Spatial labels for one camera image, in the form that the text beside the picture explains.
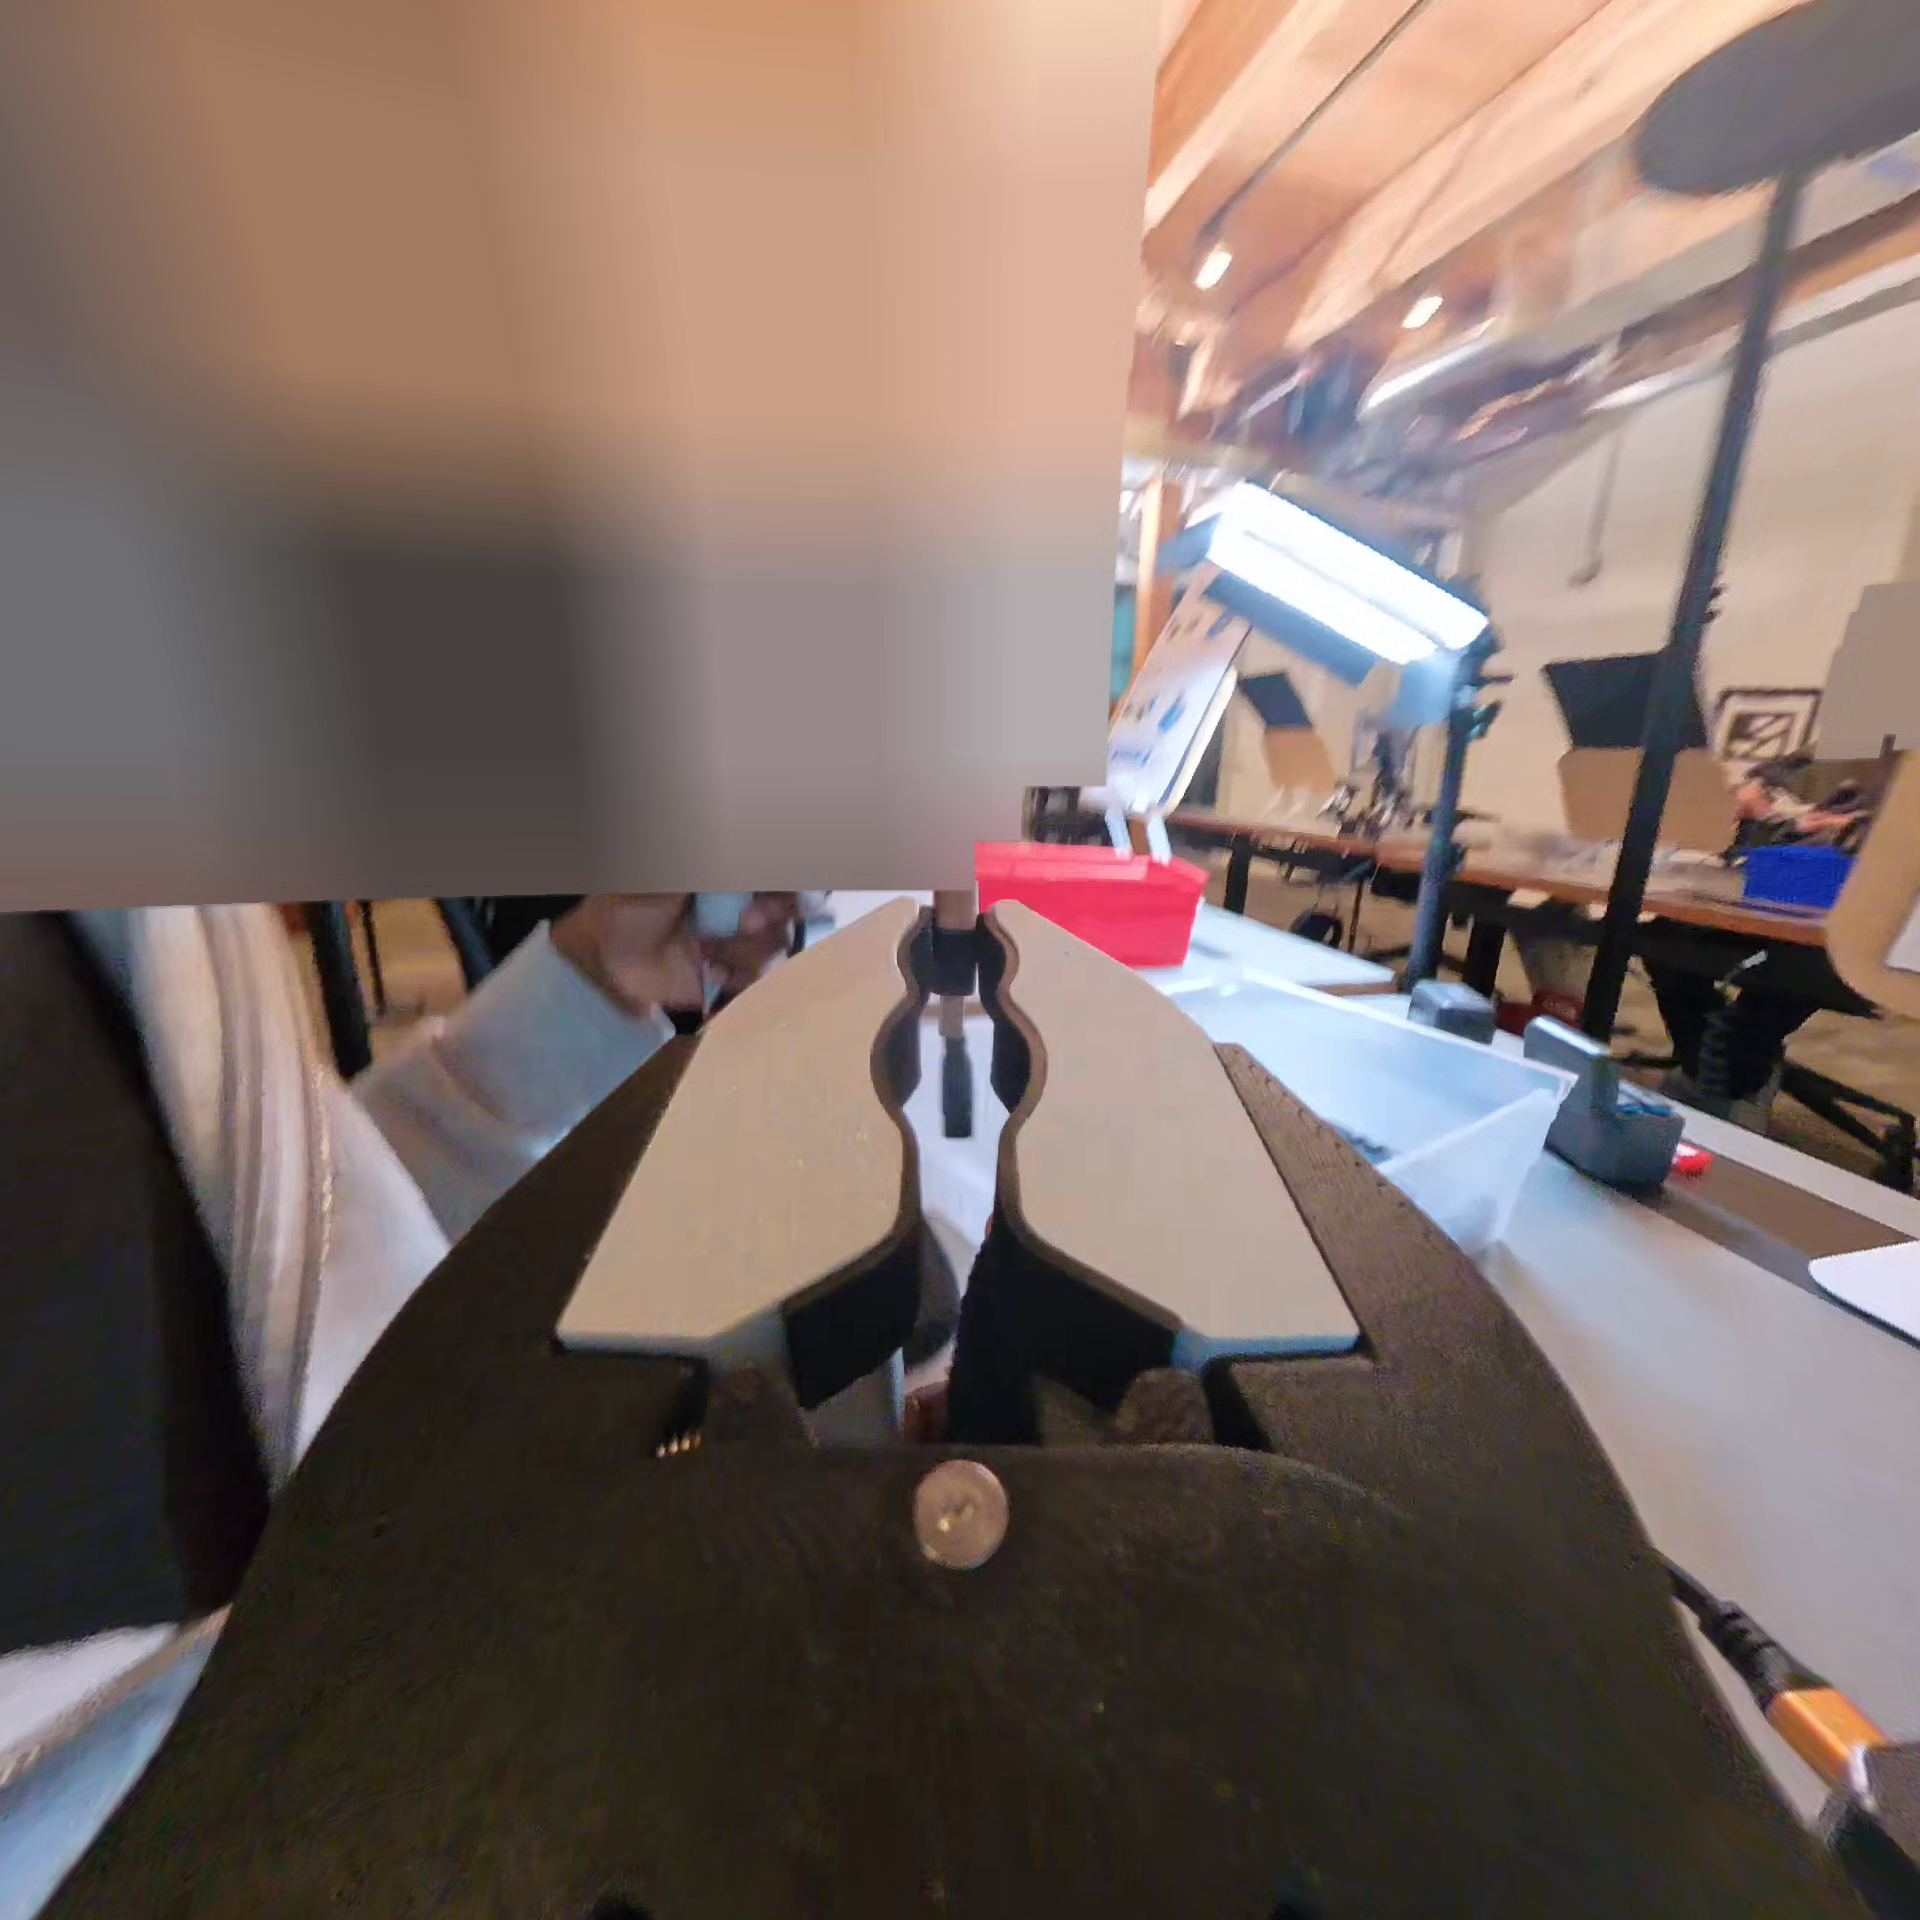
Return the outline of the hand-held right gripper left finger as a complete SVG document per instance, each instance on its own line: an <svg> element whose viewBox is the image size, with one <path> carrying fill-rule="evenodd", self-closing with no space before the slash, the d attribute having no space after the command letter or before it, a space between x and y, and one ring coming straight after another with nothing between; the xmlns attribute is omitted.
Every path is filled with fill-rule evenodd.
<svg viewBox="0 0 1920 1920"><path fill-rule="evenodd" d="M902 1432L921 1316L923 905L874 897L723 1008L591 1247L555 1337L774 1372L821 1444Z"/></svg>

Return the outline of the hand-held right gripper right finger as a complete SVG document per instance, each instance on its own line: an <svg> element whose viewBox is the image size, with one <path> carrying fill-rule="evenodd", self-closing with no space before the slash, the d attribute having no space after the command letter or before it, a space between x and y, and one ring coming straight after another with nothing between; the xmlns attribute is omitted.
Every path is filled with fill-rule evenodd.
<svg viewBox="0 0 1920 1920"><path fill-rule="evenodd" d="M1015 900L980 922L980 987L1007 1119L952 1444L1037 1444L1044 1386L1112 1416L1142 1377L1357 1351L1303 1204L1173 996Z"/></svg>

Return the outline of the person's left hand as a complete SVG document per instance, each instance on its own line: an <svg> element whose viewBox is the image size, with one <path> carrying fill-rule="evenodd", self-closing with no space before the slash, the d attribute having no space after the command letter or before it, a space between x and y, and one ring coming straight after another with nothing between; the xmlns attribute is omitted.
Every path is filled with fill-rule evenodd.
<svg viewBox="0 0 1920 1920"><path fill-rule="evenodd" d="M759 931L730 942L690 938L692 896L594 896L547 926L553 947L619 1012L705 1023L789 953L802 891L753 891Z"/></svg>

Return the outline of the clear plastic bin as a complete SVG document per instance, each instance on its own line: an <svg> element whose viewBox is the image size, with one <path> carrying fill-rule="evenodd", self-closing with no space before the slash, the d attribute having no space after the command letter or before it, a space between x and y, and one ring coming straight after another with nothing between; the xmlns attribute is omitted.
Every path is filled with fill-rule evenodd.
<svg viewBox="0 0 1920 1920"><path fill-rule="evenodd" d="M1574 1087L1565 1068L1403 1023L1390 996L1240 976L1175 987L1173 1000L1215 1041L1240 1045L1469 1256L1505 1238Z"/></svg>

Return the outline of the red plastic bin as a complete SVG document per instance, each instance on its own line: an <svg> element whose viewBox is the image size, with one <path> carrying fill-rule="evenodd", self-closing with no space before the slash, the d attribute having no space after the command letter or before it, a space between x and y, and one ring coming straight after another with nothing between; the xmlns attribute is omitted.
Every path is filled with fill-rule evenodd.
<svg viewBox="0 0 1920 1920"><path fill-rule="evenodd" d="M1110 959L1169 971L1189 959L1209 871L1189 860L1098 844L977 842L980 908L1019 900Z"/></svg>

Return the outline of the black chair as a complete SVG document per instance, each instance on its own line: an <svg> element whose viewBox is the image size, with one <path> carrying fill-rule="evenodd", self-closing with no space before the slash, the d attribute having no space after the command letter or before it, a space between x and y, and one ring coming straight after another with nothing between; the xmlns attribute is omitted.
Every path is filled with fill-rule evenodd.
<svg viewBox="0 0 1920 1920"><path fill-rule="evenodd" d="M353 1081L574 905L578 896L292 900L280 922L307 966L328 1051Z"/></svg>

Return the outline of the white printed sign board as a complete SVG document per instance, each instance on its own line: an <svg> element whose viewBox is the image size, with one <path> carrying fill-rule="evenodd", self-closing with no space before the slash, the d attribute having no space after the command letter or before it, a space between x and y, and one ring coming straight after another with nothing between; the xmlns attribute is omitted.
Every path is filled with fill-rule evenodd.
<svg viewBox="0 0 1920 1920"><path fill-rule="evenodd" d="M1106 731L1100 820L1112 852L1169 860L1166 820L1234 697L1252 623L1211 592L1183 595Z"/></svg>

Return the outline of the black light stand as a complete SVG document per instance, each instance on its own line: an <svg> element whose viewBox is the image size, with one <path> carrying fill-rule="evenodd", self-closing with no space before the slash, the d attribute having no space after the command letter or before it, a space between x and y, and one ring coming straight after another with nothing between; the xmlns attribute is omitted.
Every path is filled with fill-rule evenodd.
<svg viewBox="0 0 1920 1920"><path fill-rule="evenodd" d="M1467 782L1467 757L1475 739L1491 729L1500 714L1500 697L1488 696L1491 686L1505 686L1509 676L1491 670L1503 640L1494 628L1486 628L1457 660L1453 683L1446 692L1446 714L1442 714L1442 768L1437 777L1437 793L1426 814L1426 849L1420 864L1420 887L1414 896L1414 926L1409 942L1403 953L1402 987L1414 994L1426 978L1437 976L1437 953L1442 950L1442 923L1446 923L1446 887L1458 864L1458 793Z"/></svg>

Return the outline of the long wooden table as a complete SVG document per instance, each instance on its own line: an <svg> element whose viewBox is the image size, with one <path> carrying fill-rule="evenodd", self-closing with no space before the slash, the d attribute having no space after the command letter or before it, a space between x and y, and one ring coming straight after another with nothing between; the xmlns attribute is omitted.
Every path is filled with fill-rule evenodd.
<svg viewBox="0 0 1920 1920"><path fill-rule="evenodd" d="M1334 874L1350 868L1420 874L1424 868L1424 835L1408 831L1387 839L1343 835L1314 822L1227 820L1206 806L1175 806L1166 815L1166 831L1223 849L1234 871L1252 868L1256 860L1284 868L1332 864ZM1453 864L1453 881L1503 897L1538 896L1568 905L1608 905L1612 861L1593 856L1547 861L1469 849ZM1741 896L1741 874L1698 861L1654 871L1638 918L1688 923L1758 942L1829 947L1829 914L1801 912L1795 905L1750 900Z"/></svg>

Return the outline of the brown cardboard box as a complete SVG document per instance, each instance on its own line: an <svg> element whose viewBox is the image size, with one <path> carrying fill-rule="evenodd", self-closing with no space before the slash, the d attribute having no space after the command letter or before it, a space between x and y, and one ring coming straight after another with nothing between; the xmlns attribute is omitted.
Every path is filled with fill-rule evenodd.
<svg viewBox="0 0 1920 1920"><path fill-rule="evenodd" d="M1581 842L1621 842L1638 782L1636 746L1572 746L1558 762L1565 820ZM1722 856L1736 839L1736 789L1706 746L1680 746L1667 770L1667 801L1654 852Z"/></svg>

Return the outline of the led light panel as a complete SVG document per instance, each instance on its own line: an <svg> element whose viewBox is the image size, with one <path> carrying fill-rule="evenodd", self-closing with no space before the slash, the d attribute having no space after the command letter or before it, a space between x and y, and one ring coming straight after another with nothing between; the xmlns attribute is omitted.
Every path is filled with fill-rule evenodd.
<svg viewBox="0 0 1920 1920"><path fill-rule="evenodd" d="M1222 606L1350 683L1369 662L1453 660L1491 634L1472 598L1255 482L1215 497L1159 542L1159 560L1209 570L1206 592Z"/></svg>

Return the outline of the black flag panel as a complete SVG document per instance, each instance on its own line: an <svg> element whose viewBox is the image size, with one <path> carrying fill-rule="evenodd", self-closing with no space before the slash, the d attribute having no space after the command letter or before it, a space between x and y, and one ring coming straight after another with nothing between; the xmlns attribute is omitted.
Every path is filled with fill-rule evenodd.
<svg viewBox="0 0 1920 1920"><path fill-rule="evenodd" d="M1572 752L1638 752L1666 652L1547 660L1541 679Z"/></svg>

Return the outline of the pale chair back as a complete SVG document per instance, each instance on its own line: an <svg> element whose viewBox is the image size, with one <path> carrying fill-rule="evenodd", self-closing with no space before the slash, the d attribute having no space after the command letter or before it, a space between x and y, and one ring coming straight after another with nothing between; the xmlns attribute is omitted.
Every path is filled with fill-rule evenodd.
<svg viewBox="0 0 1920 1920"><path fill-rule="evenodd" d="M1918 752L1891 777L1848 881L1825 922L1839 978L1887 1016L1918 1023Z"/></svg>

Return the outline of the black round-top stand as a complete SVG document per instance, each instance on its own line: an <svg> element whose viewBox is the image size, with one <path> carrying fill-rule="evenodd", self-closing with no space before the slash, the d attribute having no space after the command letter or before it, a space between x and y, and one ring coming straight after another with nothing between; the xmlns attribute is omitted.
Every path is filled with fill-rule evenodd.
<svg viewBox="0 0 1920 1920"><path fill-rule="evenodd" d="M1709 461L1667 640L1654 660L1638 770L1621 835L1581 1028L1611 1048L1645 881L1658 842L1698 647L1719 600L1722 554L1759 401L1770 330L1808 182L1918 129L1918 2L1801 2L1731 38L1645 111L1634 162L1679 200L1724 200L1765 187L1759 246Z"/></svg>

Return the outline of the silver air duct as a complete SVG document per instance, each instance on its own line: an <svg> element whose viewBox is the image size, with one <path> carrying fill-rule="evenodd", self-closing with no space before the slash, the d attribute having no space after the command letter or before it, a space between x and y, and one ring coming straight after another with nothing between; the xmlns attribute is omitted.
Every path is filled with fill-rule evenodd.
<svg viewBox="0 0 1920 1920"><path fill-rule="evenodd" d="M1446 333L1426 346L1403 343L1381 362L1357 396L1355 420L1377 424L1408 417L1475 379L1505 373L1515 360L1518 338L1520 327L1509 312L1491 311L1472 327Z"/></svg>

